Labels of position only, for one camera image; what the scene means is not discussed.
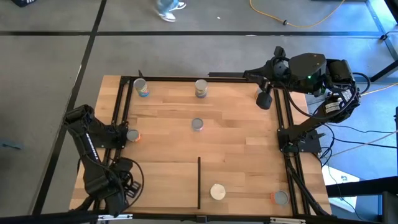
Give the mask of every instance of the concrete floor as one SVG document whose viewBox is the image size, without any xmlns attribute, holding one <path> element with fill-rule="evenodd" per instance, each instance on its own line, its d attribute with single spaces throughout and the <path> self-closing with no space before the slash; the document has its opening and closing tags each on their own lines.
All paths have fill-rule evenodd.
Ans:
<svg viewBox="0 0 398 224">
<path fill-rule="evenodd" d="M 18 8 L 0 0 L 0 31 L 90 31 L 100 0 L 39 0 Z M 250 31 L 377 31 L 363 2 L 344 3 L 327 21 L 310 29 L 294 29 L 255 13 L 248 0 L 194 1 L 175 13 L 174 24 L 160 20 L 153 1 L 108 1 L 99 30 L 250 30 Z M 386 30 L 395 24 L 382 1 L 372 1 Z M 309 0 L 253 0 L 260 10 L 280 15 L 295 24 L 310 24 L 330 12 L 337 2 Z M 0 217 L 29 213 L 45 163 L 74 84 L 88 37 L 0 36 L 0 139 L 24 146 L 21 151 L 0 151 Z M 355 72 L 374 75 L 393 59 L 380 40 L 360 37 L 238 37 L 238 36 L 118 36 L 97 37 L 81 84 L 76 105 L 95 105 L 103 75 L 196 76 L 208 72 L 241 72 L 262 66 L 281 45 L 287 56 L 305 52 L 345 58 Z M 343 125 L 358 129 L 394 130 L 398 86 L 364 96 L 362 104 Z M 366 141 L 376 135 L 359 135 L 334 128 L 337 136 Z M 329 141 L 327 135 L 322 144 Z M 395 145 L 394 138 L 380 144 Z M 334 151 L 349 144 L 335 144 Z M 78 154 L 67 135 L 44 207 L 45 213 L 68 209 L 76 178 Z M 331 159 L 330 165 L 362 179 L 396 175 L 396 152 L 363 147 Z"/>
</svg>

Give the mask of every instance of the white disc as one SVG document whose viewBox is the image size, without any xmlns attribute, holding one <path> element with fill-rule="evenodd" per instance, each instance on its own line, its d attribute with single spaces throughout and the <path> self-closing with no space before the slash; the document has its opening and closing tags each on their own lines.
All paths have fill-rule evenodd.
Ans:
<svg viewBox="0 0 398 224">
<path fill-rule="evenodd" d="M 215 184 L 210 189 L 210 195 L 215 200 L 222 200 L 225 194 L 225 188 L 221 184 Z"/>
</svg>

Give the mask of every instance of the wooden table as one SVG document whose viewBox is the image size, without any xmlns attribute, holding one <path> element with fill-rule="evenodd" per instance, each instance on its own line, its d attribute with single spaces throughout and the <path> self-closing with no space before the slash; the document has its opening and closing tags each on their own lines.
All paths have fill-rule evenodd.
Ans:
<svg viewBox="0 0 398 224">
<path fill-rule="evenodd" d="M 95 115 L 111 123 L 120 76 L 105 76 L 95 106 Z M 291 216 L 290 204 L 275 205 L 271 193 L 289 192 L 276 130 L 279 128 L 275 100 L 269 110 L 255 104 L 253 83 L 209 83 L 208 96 L 195 97 L 192 82 L 148 82 L 150 95 L 134 93 L 129 107 L 129 128 L 141 133 L 139 142 L 128 142 L 122 156 L 134 159 L 143 168 L 145 187 L 141 198 L 125 212 L 207 215 Z M 123 91 L 125 101 L 127 85 Z M 307 110 L 303 94 L 292 98 Z M 284 121 L 287 123 L 285 105 Z M 122 103 L 118 120 L 121 120 Z M 306 117 L 293 109 L 294 123 Z M 193 118 L 204 120 L 195 132 Z M 101 157 L 104 150 L 98 149 Z M 201 157 L 201 209 L 198 203 L 198 157 Z M 318 203 L 331 212 L 319 161 L 301 153 L 305 183 Z M 140 182 L 136 168 L 132 171 Z M 87 194 L 81 168 L 70 208 L 79 206 Z M 223 200 L 213 200 L 210 188 L 226 188 Z M 298 209 L 303 213 L 300 191 L 295 186 Z"/>
</svg>

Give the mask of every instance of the sneaker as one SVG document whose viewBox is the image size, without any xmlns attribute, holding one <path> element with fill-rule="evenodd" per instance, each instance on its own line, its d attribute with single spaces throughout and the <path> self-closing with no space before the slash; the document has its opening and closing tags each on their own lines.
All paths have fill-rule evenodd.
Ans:
<svg viewBox="0 0 398 224">
<path fill-rule="evenodd" d="M 172 13 L 166 12 L 165 14 L 158 13 L 160 18 L 167 22 L 175 22 L 175 16 Z"/>
<path fill-rule="evenodd" d="M 176 6 L 174 9 L 171 9 L 170 11 L 178 10 L 178 9 L 183 9 L 183 8 L 185 8 L 185 6 L 187 6 L 187 3 L 185 3 L 185 2 L 179 2 L 179 3 L 177 4 L 177 6 Z"/>
</svg>

